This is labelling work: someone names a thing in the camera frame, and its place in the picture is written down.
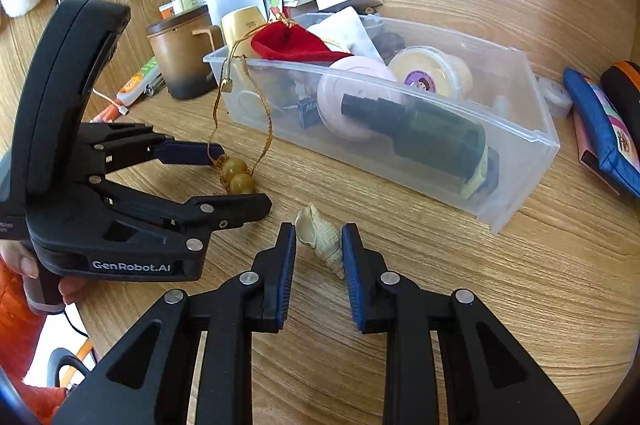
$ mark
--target jar label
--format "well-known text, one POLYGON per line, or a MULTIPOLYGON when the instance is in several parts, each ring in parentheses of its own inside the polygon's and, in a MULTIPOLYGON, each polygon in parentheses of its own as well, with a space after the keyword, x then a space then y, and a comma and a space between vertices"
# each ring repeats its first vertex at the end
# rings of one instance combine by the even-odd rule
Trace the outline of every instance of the jar label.
POLYGON ((419 87, 424 90, 436 92, 436 84, 433 78, 424 71, 417 70, 410 72, 404 79, 404 83, 412 87, 419 87))

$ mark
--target blue pouch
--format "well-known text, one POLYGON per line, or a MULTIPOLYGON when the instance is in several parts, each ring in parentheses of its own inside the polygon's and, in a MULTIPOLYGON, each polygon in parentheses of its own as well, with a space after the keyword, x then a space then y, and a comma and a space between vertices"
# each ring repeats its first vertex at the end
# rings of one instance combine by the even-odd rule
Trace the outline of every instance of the blue pouch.
POLYGON ((598 154, 598 167, 640 198, 638 152, 622 118, 600 86, 580 72, 566 68, 562 81, 598 154))

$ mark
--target brown mug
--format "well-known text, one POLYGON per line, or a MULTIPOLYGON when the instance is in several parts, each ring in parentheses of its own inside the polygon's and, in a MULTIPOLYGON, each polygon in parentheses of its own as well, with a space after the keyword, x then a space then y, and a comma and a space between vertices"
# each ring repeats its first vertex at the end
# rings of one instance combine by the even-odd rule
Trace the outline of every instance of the brown mug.
POLYGON ((218 86, 211 67, 202 61, 224 45, 207 6, 153 24, 146 35, 172 97, 191 100, 218 86))

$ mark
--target yellow bead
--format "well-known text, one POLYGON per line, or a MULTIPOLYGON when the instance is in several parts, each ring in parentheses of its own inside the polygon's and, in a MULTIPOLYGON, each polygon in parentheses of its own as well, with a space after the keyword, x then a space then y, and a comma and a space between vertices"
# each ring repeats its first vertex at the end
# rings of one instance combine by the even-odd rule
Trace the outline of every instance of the yellow bead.
POLYGON ((220 179, 223 183, 229 184, 238 174, 244 174, 249 170, 242 158, 229 158, 220 170, 220 179))
POLYGON ((231 180, 229 191, 232 194, 253 194, 255 192, 255 180, 249 174, 238 174, 231 180))

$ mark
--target small blue box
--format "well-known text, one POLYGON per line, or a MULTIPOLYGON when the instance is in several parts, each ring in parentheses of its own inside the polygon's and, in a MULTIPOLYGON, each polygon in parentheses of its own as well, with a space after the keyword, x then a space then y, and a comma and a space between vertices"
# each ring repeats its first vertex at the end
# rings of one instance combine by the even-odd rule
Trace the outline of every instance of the small blue box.
POLYGON ((300 125, 303 129, 311 127, 320 122, 318 111, 318 100, 316 98, 305 98, 298 102, 298 113, 300 115, 300 125))

